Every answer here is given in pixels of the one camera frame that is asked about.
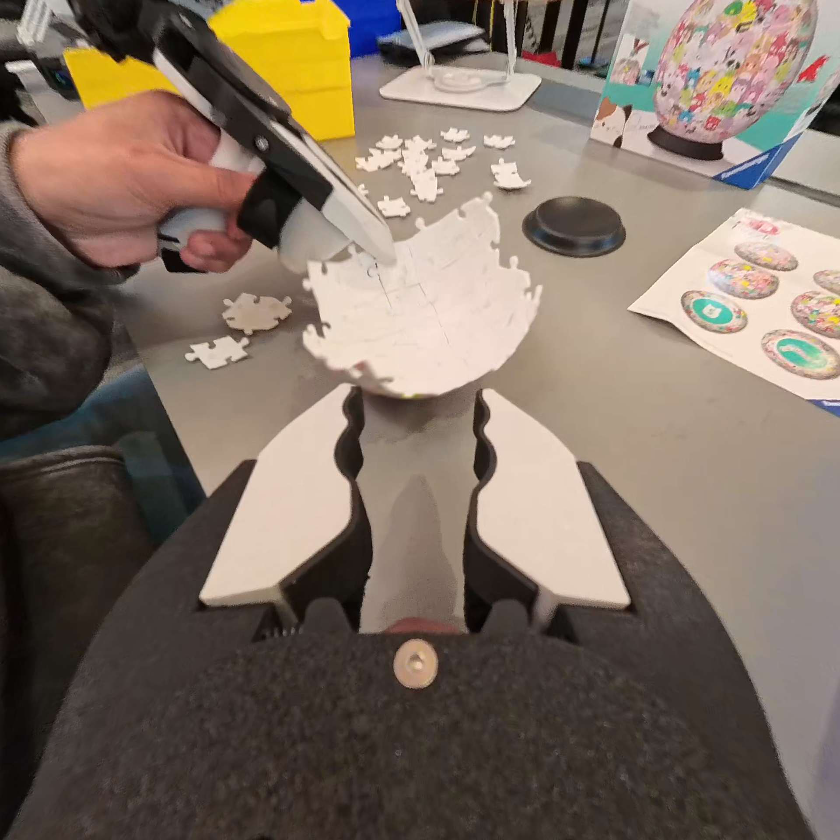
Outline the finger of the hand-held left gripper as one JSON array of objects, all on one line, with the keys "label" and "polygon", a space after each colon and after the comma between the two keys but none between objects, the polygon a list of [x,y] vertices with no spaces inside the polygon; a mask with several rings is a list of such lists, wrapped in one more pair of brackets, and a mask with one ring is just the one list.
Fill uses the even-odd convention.
[{"label": "finger of the hand-held left gripper", "polygon": [[391,229],[379,211],[356,187],[338,186],[321,207],[302,197],[280,229],[279,257],[303,272],[309,263],[323,263],[353,245],[385,264],[396,260]]},{"label": "finger of the hand-held left gripper", "polygon": [[304,173],[309,170],[319,176],[325,186],[306,185],[300,192],[321,215],[335,227],[386,227],[387,222],[359,187],[348,177],[333,157],[295,122],[269,120],[273,134],[305,163]]}]

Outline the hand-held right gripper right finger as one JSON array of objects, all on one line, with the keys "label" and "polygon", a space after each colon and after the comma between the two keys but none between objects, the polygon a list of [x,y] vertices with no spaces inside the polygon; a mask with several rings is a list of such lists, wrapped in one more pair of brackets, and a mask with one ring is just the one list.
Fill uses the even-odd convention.
[{"label": "hand-held right gripper right finger", "polygon": [[476,487],[463,568],[465,621],[518,603],[548,629],[562,608],[623,611],[632,600],[578,460],[548,428],[490,388],[476,395]]}]

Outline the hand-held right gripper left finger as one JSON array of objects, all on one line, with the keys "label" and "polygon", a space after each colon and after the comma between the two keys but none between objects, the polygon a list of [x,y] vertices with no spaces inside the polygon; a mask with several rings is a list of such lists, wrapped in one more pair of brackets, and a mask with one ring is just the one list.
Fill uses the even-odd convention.
[{"label": "hand-held right gripper left finger", "polygon": [[372,564],[357,478],[360,387],[341,384],[261,450],[199,593],[206,607],[272,605],[284,629],[332,599],[357,630]]}]

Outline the white puzzle ball shell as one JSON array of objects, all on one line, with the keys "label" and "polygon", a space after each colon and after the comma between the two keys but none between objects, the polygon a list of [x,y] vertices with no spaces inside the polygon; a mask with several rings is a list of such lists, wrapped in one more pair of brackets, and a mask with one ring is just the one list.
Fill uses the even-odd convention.
[{"label": "white puzzle ball shell", "polygon": [[385,266],[355,246],[310,261],[302,286],[321,325],[302,334],[328,370],[368,392],[442,396],[497,371],[537,318],[542,287],[500,257],[500,218],[483,192],[395,244]]}]

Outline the person's left forearm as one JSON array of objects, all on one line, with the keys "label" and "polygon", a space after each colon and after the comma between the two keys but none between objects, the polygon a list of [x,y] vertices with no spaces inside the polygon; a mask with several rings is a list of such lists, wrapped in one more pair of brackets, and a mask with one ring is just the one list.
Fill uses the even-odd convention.
[{"label": "person's left forearm", "polygon": [[1,130],[1,437],[67,417],[102,381],[114,316],[104,291],[139,265],[100,269],[71,253],[26,204],[10,154],[26,127]]}]

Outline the heap of white puzzle pieces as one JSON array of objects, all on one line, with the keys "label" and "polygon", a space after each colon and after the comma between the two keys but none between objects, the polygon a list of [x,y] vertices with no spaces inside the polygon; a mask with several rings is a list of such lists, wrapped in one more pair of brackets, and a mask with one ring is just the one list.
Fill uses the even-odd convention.
[{"label": "heap of white puzzle pieces", "polygon": [[[467,129],[451,127],[439,133],[442,144],[425,139],[419,134],[402,138],[398,134],[383,135],[367,154],[354,158],[358,172],[373,174],[395,167],[410,183],[409,195],[418,203],[435,203],[443,195],[441,178],[454,177],[460,173],[460,165],[471,159],[478,150],[477,145],[469,145],[471,134]],[[511,151],[516,141],[509,134],[484,134],[481,147],[487,151]],[[437,157],[430,157],[438,152]],[[519,172],[515,161],[500,157],[490,164],[492,185],[505,193],[519,192],[531,185]],[[374,204],[380,214],[386,218],[405,218],[412,208],[402,196],[384,195]]]}]

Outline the black round ball stand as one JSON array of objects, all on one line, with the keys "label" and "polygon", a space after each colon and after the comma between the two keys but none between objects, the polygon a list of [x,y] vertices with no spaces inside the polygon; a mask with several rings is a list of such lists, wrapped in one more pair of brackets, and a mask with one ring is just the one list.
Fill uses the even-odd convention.
[{"label": "black round ball stand", "polygon": [[621,248],[627,231],[611,206],[584,196],[557,196],[523,218],[526,238],[543,250],[576,259],[604,256]]}]

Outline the colourful puzzle ball box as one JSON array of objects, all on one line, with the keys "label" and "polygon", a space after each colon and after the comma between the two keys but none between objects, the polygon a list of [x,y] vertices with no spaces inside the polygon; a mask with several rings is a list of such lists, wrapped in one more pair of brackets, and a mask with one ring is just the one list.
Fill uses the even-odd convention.
[{"label": "colourful puzzle ball box", "polygon": [[590,139],[749,190],[838,82],[838,1],[629,2]]}]

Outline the person's left hand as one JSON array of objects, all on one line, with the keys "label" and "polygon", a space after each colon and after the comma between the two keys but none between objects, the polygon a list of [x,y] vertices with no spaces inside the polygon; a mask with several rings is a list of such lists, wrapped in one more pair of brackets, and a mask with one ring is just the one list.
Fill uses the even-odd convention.
[{"label": "person's left hand", "polygon": [[151,262],[157,228],[174,211],[224,212],[222,231],[195,231],[184,263],[222,273],[249,251],[236,219],[255,177],[210,165],[220,132],[185,99],[150,91],[20,133],[9,160],[25,203],[90,266]]}]

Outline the yellow plastic bin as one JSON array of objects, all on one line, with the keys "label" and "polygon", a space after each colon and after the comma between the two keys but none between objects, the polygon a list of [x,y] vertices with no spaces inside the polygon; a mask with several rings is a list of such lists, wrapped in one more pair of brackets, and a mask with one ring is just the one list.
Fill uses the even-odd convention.
[{"label": "yellow plastic bin", "polygon": [[[350,21],[333,2],[214,2],[210,28],[284,99],[316,141],[355,134]],[[175,92],[152,66],[117,62],[98,49],[67,48],[64,60],[85,109],[143,91]]]}]

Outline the blue plastic bin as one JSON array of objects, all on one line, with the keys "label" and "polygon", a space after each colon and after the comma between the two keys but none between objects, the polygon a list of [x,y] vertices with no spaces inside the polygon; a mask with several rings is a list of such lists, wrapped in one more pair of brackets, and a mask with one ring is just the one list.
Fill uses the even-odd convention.
[{"label": "blue plastic bin", "polygon": [[396,1],[334,1],[349,19],[349,43],[352,59],[373,55],[378,39],[399,32],[402,16]]}]

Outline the white stand base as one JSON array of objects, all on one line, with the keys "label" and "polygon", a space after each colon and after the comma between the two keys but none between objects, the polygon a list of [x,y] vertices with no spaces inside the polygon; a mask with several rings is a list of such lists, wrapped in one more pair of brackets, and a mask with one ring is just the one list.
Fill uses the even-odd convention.
[{"label": "white stand base", "polygon": [[504,71],[437,66],[417,23],[411,4],[397,1],[408,34],[419,58],[419,66],[407,70],[380,89],[386,100],[434,104],[487,112],[519,110],[541,85],[541,77],[516,71],[516,9],[513,1],[503,3],[507,35],[507,68]]}]

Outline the person's blue jeans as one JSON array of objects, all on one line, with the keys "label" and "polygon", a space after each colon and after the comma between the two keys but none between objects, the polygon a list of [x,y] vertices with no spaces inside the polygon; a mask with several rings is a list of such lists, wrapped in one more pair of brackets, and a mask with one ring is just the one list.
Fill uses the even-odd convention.
[{"label": "person's blue jeans", "polygon": [[73,414],[2,442],[2,463],[83,446],[108,446],[120,452],[158,543],[170,537],[206,497],[140,364],[100,385]]}]

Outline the printed instruction sheet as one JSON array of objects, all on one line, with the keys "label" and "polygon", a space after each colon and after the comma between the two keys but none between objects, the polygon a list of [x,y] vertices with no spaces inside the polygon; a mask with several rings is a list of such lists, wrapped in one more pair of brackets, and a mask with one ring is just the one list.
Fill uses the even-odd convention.
[{"label": "printed instruction sheet", "polygon": [[628,311],[839,417],[839,241],[749,208]]}]

